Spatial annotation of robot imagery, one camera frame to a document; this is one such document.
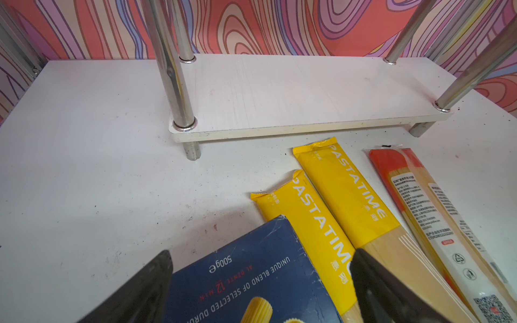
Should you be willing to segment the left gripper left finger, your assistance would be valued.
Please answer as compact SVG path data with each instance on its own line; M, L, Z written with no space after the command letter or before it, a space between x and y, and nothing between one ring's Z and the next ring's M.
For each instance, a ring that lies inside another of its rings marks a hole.
M80 322L162 322L172 272L163 250Z

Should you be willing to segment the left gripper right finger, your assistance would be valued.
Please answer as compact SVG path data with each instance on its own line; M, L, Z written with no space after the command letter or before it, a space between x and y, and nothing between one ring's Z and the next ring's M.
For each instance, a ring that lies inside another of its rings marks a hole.
M448 322L363 249L350 265L364 322Z

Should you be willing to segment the yellow Pastatime bag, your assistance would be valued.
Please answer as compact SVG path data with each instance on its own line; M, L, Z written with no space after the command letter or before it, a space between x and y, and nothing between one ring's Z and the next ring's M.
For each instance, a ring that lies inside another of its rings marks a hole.
M477 321L335 138L293 154L356 250L365 250L449 321Z
M265 221L283 215L291 223L344 322L363 322L350 265L352 243L303 170L271 192L253 193Z

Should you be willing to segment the red spaghetti bag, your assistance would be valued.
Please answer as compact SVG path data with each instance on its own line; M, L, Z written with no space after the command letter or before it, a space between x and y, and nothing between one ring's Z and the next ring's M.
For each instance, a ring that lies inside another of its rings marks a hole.
M367 155L418 244L480 322L515 322L516 301L452 214L454 206L409 148Z

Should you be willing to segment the blue Barilla rigatoni box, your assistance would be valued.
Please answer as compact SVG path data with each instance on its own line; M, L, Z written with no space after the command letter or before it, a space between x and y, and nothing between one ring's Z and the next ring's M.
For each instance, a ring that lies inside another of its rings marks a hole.
M164 322L341 322L281 215L173 273Z

